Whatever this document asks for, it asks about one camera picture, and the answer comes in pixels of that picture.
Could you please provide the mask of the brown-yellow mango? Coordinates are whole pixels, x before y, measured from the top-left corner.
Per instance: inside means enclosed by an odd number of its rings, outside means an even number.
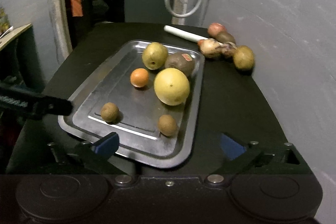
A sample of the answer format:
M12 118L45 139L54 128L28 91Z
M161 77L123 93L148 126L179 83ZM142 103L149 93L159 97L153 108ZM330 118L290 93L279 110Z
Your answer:
M251 70L255 65L255 56L253 51L247 46L237 47L233 61L235 67L240 70Z

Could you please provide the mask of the yellow grapefruit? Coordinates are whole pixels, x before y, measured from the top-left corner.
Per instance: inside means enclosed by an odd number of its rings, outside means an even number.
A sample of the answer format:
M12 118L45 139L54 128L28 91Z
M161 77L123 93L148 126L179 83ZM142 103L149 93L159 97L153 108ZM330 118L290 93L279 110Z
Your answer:
M178 106L186 102L190 94L190 83L180 70L166 68L155 76L154 91L162 103Z

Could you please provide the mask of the brown kiwi by wall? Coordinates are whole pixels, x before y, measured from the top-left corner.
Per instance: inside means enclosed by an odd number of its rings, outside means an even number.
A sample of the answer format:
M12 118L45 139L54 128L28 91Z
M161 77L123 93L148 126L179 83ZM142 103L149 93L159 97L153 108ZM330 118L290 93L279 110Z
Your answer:
M215 36L215 39L220 42L220 43L234 43L236 44L236 40L235 38L229 34L228 32L226 31L220 31L216 36Z

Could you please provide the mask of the dark avocado with sticker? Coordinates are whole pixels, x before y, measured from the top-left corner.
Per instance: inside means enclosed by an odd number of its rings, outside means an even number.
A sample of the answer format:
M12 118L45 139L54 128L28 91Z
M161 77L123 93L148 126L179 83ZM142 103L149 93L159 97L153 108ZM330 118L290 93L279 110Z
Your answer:
M195 60L188 53L176 52L168 56L165 68L178 69L189 77L195 68Z

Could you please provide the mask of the dark cabinet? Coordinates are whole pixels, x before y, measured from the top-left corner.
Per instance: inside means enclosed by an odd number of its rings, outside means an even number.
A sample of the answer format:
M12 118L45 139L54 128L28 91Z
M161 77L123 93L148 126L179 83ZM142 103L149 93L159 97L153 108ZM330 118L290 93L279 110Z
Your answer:
M124 11L127 23L170 24L172 20L164 0L125 0Z

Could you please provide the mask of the white cylindrical tube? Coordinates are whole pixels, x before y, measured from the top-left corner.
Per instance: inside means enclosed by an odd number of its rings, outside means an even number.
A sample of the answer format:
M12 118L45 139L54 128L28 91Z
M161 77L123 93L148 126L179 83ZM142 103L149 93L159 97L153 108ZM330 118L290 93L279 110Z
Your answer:
M195 43L197 43L199 40L206 40L207 39L204 36L196 35L196 34L184 31L184 30L180 30L179 28L168 26L168 25L165 25L163 29L164 29L165 32L167 32L169 34L172 34L172 35L177 36L179 38L183 38L185 40L195 42Z

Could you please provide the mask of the orange tangerine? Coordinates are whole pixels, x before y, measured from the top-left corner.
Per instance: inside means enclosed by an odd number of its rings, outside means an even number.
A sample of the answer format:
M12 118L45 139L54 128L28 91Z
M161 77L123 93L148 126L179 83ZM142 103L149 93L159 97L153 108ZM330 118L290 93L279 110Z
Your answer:
M146 69L137 68L130 75L130 83L135 88L143 88L149 82L149 73Z

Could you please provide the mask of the small brown kiwi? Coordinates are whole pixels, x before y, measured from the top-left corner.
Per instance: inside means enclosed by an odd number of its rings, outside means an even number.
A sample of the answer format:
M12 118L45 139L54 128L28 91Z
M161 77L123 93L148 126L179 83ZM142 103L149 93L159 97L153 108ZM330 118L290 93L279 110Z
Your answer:
M167 137L175 136L178 133L178 125L171 115L161 115L157 125L160 133Z
M100 115L105 122L114 122L119 116L119 108L116 104L108 102L101 108Z

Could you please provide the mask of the striped pepino melon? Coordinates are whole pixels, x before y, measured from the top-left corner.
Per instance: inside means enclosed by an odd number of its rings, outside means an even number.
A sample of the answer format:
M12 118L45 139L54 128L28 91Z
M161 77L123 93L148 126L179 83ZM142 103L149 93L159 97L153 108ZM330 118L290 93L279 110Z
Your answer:
M232 42L221 43L220 52L225 57L232 57L234 53L236 52L236 50L237 50L237 46L235 43L232 43Z
M201 53L207 58L215 58L222 54L222 45L214 39L202 39L198 41Z

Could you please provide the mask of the red apple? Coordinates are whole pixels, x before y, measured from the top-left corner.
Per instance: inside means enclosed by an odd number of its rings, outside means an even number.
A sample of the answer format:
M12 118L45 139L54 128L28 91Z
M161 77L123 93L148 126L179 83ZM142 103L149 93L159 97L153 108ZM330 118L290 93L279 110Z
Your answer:
M215 37L219 32L226 32L227 29L220 23L211 23L207 29L209 36Z

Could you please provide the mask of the silver metal tray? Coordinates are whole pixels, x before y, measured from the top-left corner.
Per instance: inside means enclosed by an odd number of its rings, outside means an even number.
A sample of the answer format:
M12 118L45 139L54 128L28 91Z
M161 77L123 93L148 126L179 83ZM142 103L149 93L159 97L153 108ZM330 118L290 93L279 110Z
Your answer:
M149 44L131 40L108 57L70 96L73 112L67 117L59 116L58 123L64 131L91 143L116 132L120 138L118 155L156 168L172 168L182 164L192 150L205 58L197 51L167 46L169 53L188 53L195 60L186 102L167 106L154 92L156 72L149 73L149 84L144 89L136 89L130 83L131 72L143 67L142 53ZM118 118L111 123L100 115L108 102L119 108ZM157 124L164 114L175 119L177 135L167 137L160 133Z

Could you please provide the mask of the green-yellow pear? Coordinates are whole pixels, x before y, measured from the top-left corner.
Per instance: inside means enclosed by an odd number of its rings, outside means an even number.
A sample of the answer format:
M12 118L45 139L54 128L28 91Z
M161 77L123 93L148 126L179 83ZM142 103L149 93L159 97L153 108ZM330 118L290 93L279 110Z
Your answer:
M142 53L142 62L151 71L162 67L168 58L167 48L157 42L150 43Z

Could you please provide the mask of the orange cloth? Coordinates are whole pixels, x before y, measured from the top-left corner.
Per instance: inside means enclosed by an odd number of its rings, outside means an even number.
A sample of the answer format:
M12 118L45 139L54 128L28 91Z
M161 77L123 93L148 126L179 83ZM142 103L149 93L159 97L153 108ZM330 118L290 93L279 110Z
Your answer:
M81 0L71 0L72 16L83 16Z

